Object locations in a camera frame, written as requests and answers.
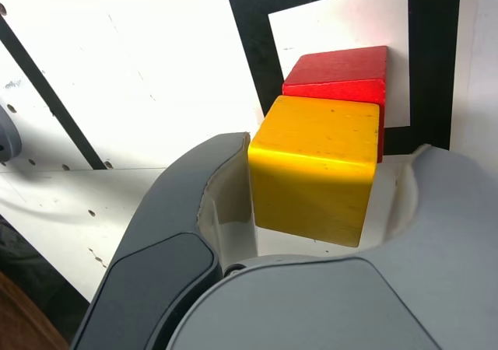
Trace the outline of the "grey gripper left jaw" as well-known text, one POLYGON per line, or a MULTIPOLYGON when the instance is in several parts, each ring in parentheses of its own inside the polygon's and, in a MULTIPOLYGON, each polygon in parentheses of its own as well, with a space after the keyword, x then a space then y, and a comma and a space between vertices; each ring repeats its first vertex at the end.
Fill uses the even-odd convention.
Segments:
POLYGON ((74 349, 164 349, 225 270, 258 253, 247 132, 197 145, 137 207, 73 340, 74 349))

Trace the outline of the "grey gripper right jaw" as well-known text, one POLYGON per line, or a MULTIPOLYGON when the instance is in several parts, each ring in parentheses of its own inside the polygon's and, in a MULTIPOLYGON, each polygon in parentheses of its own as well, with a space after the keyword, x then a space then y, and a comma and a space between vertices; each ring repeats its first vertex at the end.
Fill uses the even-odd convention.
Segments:
POLYGON ((495 349, 497 180, 424 148, 410 225, 332 259, 256 264, 187 312, 170 349, 495 349))

